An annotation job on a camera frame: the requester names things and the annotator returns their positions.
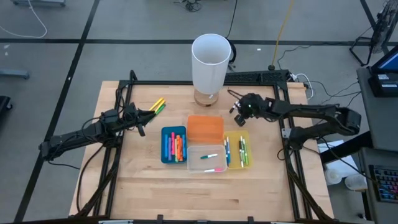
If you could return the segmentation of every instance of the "wooden table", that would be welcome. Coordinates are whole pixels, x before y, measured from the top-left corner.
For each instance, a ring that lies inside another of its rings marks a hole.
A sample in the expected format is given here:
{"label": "wooden table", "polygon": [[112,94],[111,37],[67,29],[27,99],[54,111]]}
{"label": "wooden table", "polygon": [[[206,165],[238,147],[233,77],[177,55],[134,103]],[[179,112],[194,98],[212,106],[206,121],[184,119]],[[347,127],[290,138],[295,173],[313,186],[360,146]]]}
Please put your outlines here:
{"label": "wooden table", "polygon": [[[95,116],[113,108],[117,86],[118,82],[103,82]],[[288,87],[291,103],[307,104],[301,83],[289,83]],[[274,97],[273,88],[268,86],[224,86],[218,102],[204,108],[195,103],[193,86],[133,86],[132,101],[138,108],[148,110],[160,97],[167,100],[167,107],[144,128],[145,137],[140,137],[137,130],[124,134],[112,219],[154,220],[158,214],[163,214],[165,220],[244,221],[248,216],[253,216],[255,221],[294,220],[285,163],[276,158],[282,148],[279,124],[253,118],[240,128],[233,119],[236,114],[228,112],[236,101],[227,93],[228,88],[243,95],[254,92],[262,97]],[[186,126],[187,117],[191,114],[222,116],[225,131],[247,130],[252,144],[252,167],[222,173],[190,174],[186,164],[161,163],[160,130],[164,126]],[[312,125],[308,118],[295,118],[294,122],[296,126]],[[318,149],[312,140],[305,146]],[[86,147],[83,164],[99,147],[99,144]],[[319,156],[308,150],[300,153],[308,191],[326,214],[333,217]],[[98,186],[103,156],[104,149],[84,173],[80,206],[87,202]],[[104,211],[107,194],[106,190],[100,214]],[[302,202],[300,193],[297,198]],[[75,200],[76,193],[70,214],[76,213]],[[301,217],[304,217],[302,203],[299,204]]]}

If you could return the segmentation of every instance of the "yellow tray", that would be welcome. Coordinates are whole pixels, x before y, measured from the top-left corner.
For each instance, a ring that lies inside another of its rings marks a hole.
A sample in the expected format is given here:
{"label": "yellow tray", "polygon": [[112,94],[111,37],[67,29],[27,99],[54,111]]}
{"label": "yellow tray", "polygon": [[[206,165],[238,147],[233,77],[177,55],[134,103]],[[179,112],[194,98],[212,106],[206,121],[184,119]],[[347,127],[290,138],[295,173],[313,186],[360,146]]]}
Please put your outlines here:
{"label": "yellow tray", "polygon": [[[239,156],[239,141],[241,140],[241,136],[244,138],[246,142],[246,148],[248,150],[248,163],[243,163],[243,167],[241,165],[241,158]],[[249,140],[248,131],[226,131],[224,132],[224,139],[226,137],[229,138],[229,150],[231,153],[231,162],[229,163],[229,169],[245,169],[251,167],[253,164],[253,158],[251,154],[251,145]]]}

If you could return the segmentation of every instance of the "orange lid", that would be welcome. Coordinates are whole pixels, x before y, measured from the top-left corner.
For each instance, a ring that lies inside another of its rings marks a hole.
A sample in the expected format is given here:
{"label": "orange lid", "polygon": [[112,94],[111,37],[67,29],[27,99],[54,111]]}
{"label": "orange lid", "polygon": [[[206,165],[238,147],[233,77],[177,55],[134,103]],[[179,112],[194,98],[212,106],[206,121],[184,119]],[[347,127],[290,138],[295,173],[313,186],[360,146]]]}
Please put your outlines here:
{"label": "orange lid", "polygon": [[187,123],[191,141],[219,143],[224,139],[224,119],[220,116],[191,115]]}

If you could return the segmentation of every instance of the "blue tray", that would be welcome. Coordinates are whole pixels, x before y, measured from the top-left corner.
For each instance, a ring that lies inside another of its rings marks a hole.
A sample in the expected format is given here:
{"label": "blue tray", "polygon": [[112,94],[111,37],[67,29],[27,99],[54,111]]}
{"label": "blue tray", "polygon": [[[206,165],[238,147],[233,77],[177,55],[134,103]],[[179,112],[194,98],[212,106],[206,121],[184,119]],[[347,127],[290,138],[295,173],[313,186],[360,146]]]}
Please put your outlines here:
{"label": "blue tray", "polygon": [[183,162],[187,161],[187,153],[185,153],[185,157],[183,157],[183,161],[178,161],[175,162],[175,156],[171,156],[171,161],[169,160],[169,154],[167,153],[167,157],[166,157],[166,142],[165,142],[165,135],[167,135],[167,137],[171,137],[172,132],[175,133],[175,135],[180,135],[182,137],[182,135],[185,135],[185,152],[187,150],[187,129],[185,128],[185,126],[174,126],[174,127],[164,127],[162,128],[162,153],[161,153],[161,160],[164,164],[180,164]]}

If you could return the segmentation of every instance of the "gray floor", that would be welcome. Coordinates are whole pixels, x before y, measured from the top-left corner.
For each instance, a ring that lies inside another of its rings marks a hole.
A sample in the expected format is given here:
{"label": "gray floor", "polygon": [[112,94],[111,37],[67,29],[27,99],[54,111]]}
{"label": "gray floor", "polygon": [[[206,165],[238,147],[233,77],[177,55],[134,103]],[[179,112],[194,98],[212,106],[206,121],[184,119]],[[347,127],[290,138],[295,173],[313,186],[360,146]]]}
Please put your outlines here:
{"label": "gray floor", "polygon": [[[35,10],[49,29],[46,38],[78,39],[83,32],[94,0],[68,0],[65,8],[37,7]],[[375,16],[382,0],[368,1]],[[228,33],[233,0],[203,0],[203,8],[189,13],[173,0],[128,1],[101,0],[88,35],[90,39],[194,39],[200,34]],[[239,1],[231,39],[275,40],[289,6],[288,0]],[[40,35],[42,28],[26,7],[0,2],[0,26],[25,35]],[[369,27],[359,0],[296,1],[282,40],[354,40]],[[0,30],[0,38],[14,38]],[[26,69],[31,79],[0,78],[0,95],[12,97],[14,109],[1,123],[0,134],[0,223],[11,222],[38,155],[55,105],[68,73],[77,44],[0,44],[0,67]],[[285,49],[281,45],[279,56]],[[266,70],[272,60],[273,45],[237,45],[235,70]],[[361,57],[366,47],[358,47]],[[375,55],[373,62],[382,57]],[[139,79],[190,80],[190,45],[117,45],[86,44],[72,80],[55,134],[73,131],[92,117],[103,80],[127,78],[134,69]],[[356,81],[358,63],[347,47],[310,47],[289,52],[281,60],[282,68],[305,73],[311,80],[323,82],[330,93]],[[314,83],[315,96],[310,103],[327,99]],[[358,91],[355,85],[345,93]],[[350,97],[334,98],[330,103],[346,106]],[[350,108],[368,124],[361,97]],[[341,139],[332,136],[330,139]],[[57,162],[80,166],[83,150],[65,153]],[[65,167],[44,165],[25,220],[62,218],[68,215],[78,172]],[[344,185],[329,188],[336,218],[363,222],[361,195]]]}

